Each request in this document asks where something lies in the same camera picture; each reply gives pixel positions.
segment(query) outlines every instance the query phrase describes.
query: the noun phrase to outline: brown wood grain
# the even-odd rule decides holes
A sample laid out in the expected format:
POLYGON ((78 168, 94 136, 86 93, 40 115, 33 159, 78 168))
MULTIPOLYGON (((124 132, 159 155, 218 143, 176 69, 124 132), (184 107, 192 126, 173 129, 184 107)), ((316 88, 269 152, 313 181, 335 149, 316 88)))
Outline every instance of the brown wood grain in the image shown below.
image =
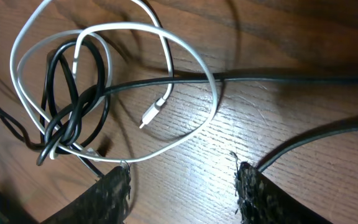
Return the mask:
MULTIPOLYGON (((9 73, 11 47, 40 1, 0 0, 0 105, 37 141, 39 134, 19 103, 9 73)), ((358 1, 351 0, 156 0, 149 2, 164 28, 194 46, 214 72, 279 68, 358 75, 358 1)), ((37 19, 19 49, 22 55, 40 39, 102 22, 150 22, 133 2, 55 0, 37 19)), ((115 50, 114 81, 165 76, 156 35, 102 32, 115 50)), ((63 40, 38 51, 25 68, 26 84, 41 98, 46 54, 63 40)), ((171 44, 175 68, 200 72, 191 55, 171 44)), ((66 53, 70 60, 73 49, 66 53)), ((78 88, 94 83, 96 67, 81 54, 78 88)), ((61 68, 55 91, 67 92, 61 68)), ((165 91, 152 86, 122 92, 113 99, 102 133, 91 144, 111 141, 110 157, 142 156, 201 124, 211 104, 207 85, 176 85, 167 106, 140 130, 142 113, 165 91)), ((133 168, 133 211, 127 223, 240 223, 235 215, 234 151, 255 164, 286 139, 330 121, 358 115, 358 85, 310 86, 264 82, 227 83, 219 111, 200 134, 133 168)), ((57 98, 61 108, 68 94, 57 98)), ((101 108, 83 118, 84 139, 101 108)), ((0 121, 0 189, 20 201, 37 220, 63 208, 95 182, 75 156, 47 159, 14 139, 0 121)), ((108 172, 116 164, 97 162, 108 172)), ((284 155, 266 175, 290 195, 334 223, 358 223, 358 133, 312 142, 284 155)))

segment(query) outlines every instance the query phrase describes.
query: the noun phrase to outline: thin black wire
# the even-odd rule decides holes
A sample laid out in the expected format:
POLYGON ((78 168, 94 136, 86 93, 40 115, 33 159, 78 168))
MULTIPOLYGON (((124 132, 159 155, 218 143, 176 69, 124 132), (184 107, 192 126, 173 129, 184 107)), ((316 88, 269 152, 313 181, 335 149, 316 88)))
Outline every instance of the thin black wire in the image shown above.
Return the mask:
MULTIPOLYGON (((98 84, 89 87, 85 90, 80 96, 78 96, 77 92, 70 90, 71 88, 75 88, 75 83, 73 82, 72 75, 70 69, 68 69, 67 61, 65 62, 64 57, 62 57, 63 49, 69 48, 68 46, 72 46, 73 41, 65 42, 60 46, 60 48, 54 52, 53 56, 48 56, 48 67, 47 67, 47 77, 45 78, 45 90, 44 96, 42 98, 42 106, 46 107, 46 100, 48 100, 48 105, 53 109, 51 111, 52 120, 48 123, 43 141, 45 144, 34 144, 30 141, 27 132, 21 126, 19 122, 17 122, 14 118, 9 116, 0 108, 0 118, 3 123, 8 127, 8 129, 12 132, 15 137, 25 142, 26 146, 34 151, 40 152, 40 156, 37 159, 37 165, 41 165, 45 160, 47 154, 50 152, 54 144, 62 137, 61 144, 73 147, 72 143, 78 139, 78 136, 81 132, 81 118, 86 115, 92 107, 96 104, 100 96, 105 97, 105 106, 103 109, 103 114, 99 124, 96 129, 92 133, 92 135, 81 145, 89 144, 100 132, 100 129, 103 127, 103 124, 106 120, 109 108, 109 96, 120 91, 130 90, 133 88, 140 88, 151 85, 166 85, 166 84, 179 84, 179 83, 207 83, 208 79, 201 75, 195 75, 193 77, 186 78, 175 78, 175 77, 167 77, 167 78, 153 78, 148 80, 138 80, 133 82, 122 83, 120 85, 110 86, 108 88, 104 88, 104 65, 103 60, 100 56, 100 53, 96 48, 93 48, 90 45, 85 44, 91 51, 95 61, 96 66, 98 68, 98 84), (56 111, 55 103, 53 100, 53 73, 55 70, 55 66, 57 62, 60 61, 63 71, 65 73, 66 81, 68 82, 70 97, 72 100, 72 104, 67 105, 59 112, 56 111), (69 121, 62 124, 61 120, 64 116, 71 113, 69 121), (7 119, 14 123, 22 132, 20 135, 7 121, 7 119), (60 129, 53 133, 53 129, 56 125, 60 126, 60 129)), ((217 82, 243 82, 243 81, 259 81, 259 82, 279 82, 279 83, 297 83, 297 84, 330 84, 330 85, 354 85, 358 84, 358 76, 346 76, 346 77, 304 77, 301 74, 283 74, 283 75, 264 75, 260 73, 216 73, 214 74, 215 80, 217 82)), ((266 169, 270 164, 276 161, 282 154, 298 147, 303 144, 306 144, 311 141, 315 141, 317 139, 325 138, 327 136, 332 136, 334 134, 347 133, 351 131, 358 131, 358 121, 352 121, 347 123, 347 121, 341 121, 342 126, 338 126, 336 129, 319 129, 319 131, 315 133, 307 133, 301 135, 301 137, 295 137, 286 141, 275 150, 272 151, 272 154, 267 159, 262 160, 258 164, 258 168, 260 170, 266 169)), ((62 154, 63 151, 57 150, 57 153, 62 154)))

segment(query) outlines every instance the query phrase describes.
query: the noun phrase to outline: white connector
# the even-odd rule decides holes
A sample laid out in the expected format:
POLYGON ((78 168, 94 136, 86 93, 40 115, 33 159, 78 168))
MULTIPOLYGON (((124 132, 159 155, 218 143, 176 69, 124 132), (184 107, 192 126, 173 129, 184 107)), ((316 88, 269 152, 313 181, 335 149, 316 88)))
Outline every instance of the white connector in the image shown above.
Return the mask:
POLYGON ((165 101, 166 100, 161 97, 148 108, 148 110, 142 116, 142 121, 140 122, 139 128, 143 128, 156 117, 165 101))

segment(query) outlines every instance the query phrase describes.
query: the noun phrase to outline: wooden surface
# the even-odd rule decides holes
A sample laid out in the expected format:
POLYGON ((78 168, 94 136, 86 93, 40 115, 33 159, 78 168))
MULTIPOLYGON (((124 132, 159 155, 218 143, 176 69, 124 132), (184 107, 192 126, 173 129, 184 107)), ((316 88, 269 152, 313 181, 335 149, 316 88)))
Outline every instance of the wooden surface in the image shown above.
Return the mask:
MULTIPOLYGON (((0 105, 39 140, 13 91, 9 55, 16 35, 39 0, 0 0, 0 105)), ((179 35, 206 60, 213 72, 230 69, 295 68, 358 74, 358 1, 351 0, 156 0, 150 4, 164 28, 179 35)), ((68 29, 112 21, 150 22, 125 0, 56 0, 37 19, 20 47, 22 55, 39 40, 68 29)), ((103 32, 127 49, 129 64, 114 54, 114 81, 163 77, 145 70, 139 60, 164 68, 158 37, 142 32, 103 32)), ((58 40, 32 57, 26 84, 40 99, 46 54, 58 40)), ((175 68, 200 72, 183 49, 171 44, 175 68)), ((93 59, 80 57, 78 88, 94 83, 93 59)), ((73 49, 66 56, 71 58, 73 49)), ((70 102, 61 68, 55 92, 62 108, 70 102)), ((110 157, 142 156, 188 133, 205 119, 211 103, 207 85, 176 85, 167 106, 140 130, 142 113, 165 91, 152 86, 120 93, 98 138, 109 141, 110 157)), ((101 108, 83 119, 84 139, 101 108)), ((358 114, 358 86, 228 83, 219 111, 207 129, 186 143, 149 161, 132 173, 133 210, 127 223, 240 223, 235 215, 234 151, 255 164, 284 140, 321 124, 358 114)), ((84 192, 95 176, 75 156, 47 159, 14 139, 0 121, 0 189, 12 195, 37 220, 44 220, 84 192)), ((98 162, 103 172, 116 164, 98 162)), ((358 133, 307 144, 284 155, 266 175, 289 194, 334 223, 358 223, 358 133)))

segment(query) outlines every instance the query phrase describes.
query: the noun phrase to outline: tangled cable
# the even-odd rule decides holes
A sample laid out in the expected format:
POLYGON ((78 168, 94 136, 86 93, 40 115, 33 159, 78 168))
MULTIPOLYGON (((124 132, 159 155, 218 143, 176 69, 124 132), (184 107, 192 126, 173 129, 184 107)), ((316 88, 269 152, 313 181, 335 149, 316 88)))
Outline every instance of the tangled cable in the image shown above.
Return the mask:
MULTIPOLYGON (((16 68, 16 57, 17 49, 19 48, 26 32, 31 27, 32 23, 35 21, 37 16, 43 11, 47 4, 51 0, 44 0, 41 2, 40 6, 34 11, 29 20, 25 23, 22 30, 19 32, 14 45, 11 51, 11 60, 10 60, 10 69, 11 69, 11 78, 14 84, 14 88, 19 96, 20 101, 22 102, 26 112, 29 114, 30 118, 40 131, 40 143, 32 143, 29 139, 29 135, 24 127, 16 121, 12 116, 8 115, 2 108, 0 108, 0 119, 7 126, 10 132, 20 141, 24 142, 26 146, 35 151, 39 152, 39 157, 37 159, 37 165, 42 165, 43 161, 46 160, 49 155, 51 159, 55 159, 58 154, 74 154, 78 156, 81 161, 90 168, 94 174, 98 177, 102 177, 103 174, 89 161, 89 159, 95 161, 104 161, 104 162, 140 162, 146 159, 150 159, 154 156, 157 156, 166 150, 169 150, 189 138, 193 137, 195 134, 200 132, 205 128, 210 121, 213 119, 217 107, 218 107, 218 93, 216 89, 216 82, 222 81, 266 81, 266 82, 285 82, 285 83, 319 83, 319 84, 358 84, 358 77, 300 77, 298 75, 289 75, 284 74, 280 76, 271 76, 266 74, 244 74, 244 73, 216 73, 212 74, 206 63, 196 52, 194 48, 188 45, 184 40, 172 34, 171 32, 161 28, 161 25, 158 21, 157 16, 152 12, 152 10, 140 0, 132 0, 138 4, 142 9, 152 19, 154 26, 148 24, 141 24, 137 22, 113 22, 107 24, 100 24, 91 26, 85 30, 68 30, 65 32, 54 34, 50 37, 41 40, 39 43, 31 47, 21 58, 20 62, 17 64, 16 68), (95 32, 101 30, 119 30, 119 29, 134 29, 150 32, 160 36, 160 40, 163 46, 163 51, 165 53, 165 58, 167 60, 168 67, 168 78, 154 78, 150 80, 139 80, 134 82, 123 83, 120 85, 111 86, 112 82, 112 57, 109 51, 109 47, 104 39, 96 34, 95 32), (37 100, 31 95, 27 88, 24 85, 23 71, 26 62, 28 59, 36 52, 38 49, 44 45, 50 43, 53 40, 59 39, 61 37, 66 37, 68 35, 78 34, 76 39, 68 40, 62 43, 56 50, 51 51, 47 55, 47 69, 45 74, 44 82, 44 91, 41 99, 41 104, 37 104, 37 100), (90 35, 98 40, 104 48, 107 58, 108 70, 107 78, 106 71, 104 69, 104 62, 99 50, 96 46, 89 40, 85 40, 85 37, 90 35), (178 45, 186 49, 195 60, 201 65, 201 68, 204 70, 205 76, 201 74, 195 75, 188 78, 176 78, 173 77, 173 62, 172 56, 169 49, 167 39, 176 42, 178 45), (80 54, 81 46, 84 45, 91 52, 97 67, 98 81, 95 85, 89 87, 80 95, 76 89, 76 74, 78 67, 78 57, 80 54), (74 60, 72 71, 68 66, 68 62, 64 57, 63 53, 70 47, 75 46, 74 60), (71 104, 67 105, 60 111, 57 110, 55 104, 55 97, 53 92, 53 79, 55 77, 55 69, 60 62, 60 65, 63 69, 63 74, 68 85, 68 90, 70 93, 71 104), (132 158, 132 159, 115 159, 115 158, 105 158, 101 156, 95 156, 88 153, 84 148, 92 142, 95 137, 101 131, 110 107, 110 95, 118 93, 120 91, 129 90, 132 88, 140 88, 143 86, 150 85, 168 85, 168 88, 165 94, 160 97, 152 106, 145 112, 142 117, 142 125, 148 124, 160 111, 161 106, 166 102, 169 95, 172 92, 173 84, 176 83, 209 83, 212 92, 212 105, 209 112, 209 116, 206 118, 204 123, 196 128, 191 133, 182 137, 181 139, 159 149, 155 152, 152 152, 148 155, 132 158), (85 141, 81 144, 78 144, 76 140, 81 134, 81 119, 90 113, 95 107, 97 107, 102 101, 104 101, 103 112, 99 120, 98 125, 95 127, 94 131, 91 133, 85 141), (46 105, 48 104, 49 113, 45 111, 46 105), (39 113, 39 118, 34 114, 32 108, 34 108, 39 113), (67 122, 63 123, 62 118, 69 116, 67 122), (20 130, 21 133, 17 132, 13 125, 20 130)), ((257 168, 259 171, 265 170, 269 165, 276 161, 284 153, 306 144, 317 139, 325 138, 327 136, 332 136, 334 134, 341 134, 350 131, 358 131, 358 120, 351 119, 346 121, 338 122, 334 126, 323 126, 321 128, 316 128, 311 131, 308 131, 304 134, 301 134, 289 141, 283 143, 269 153, 264 159, 262 159, 257 168)))

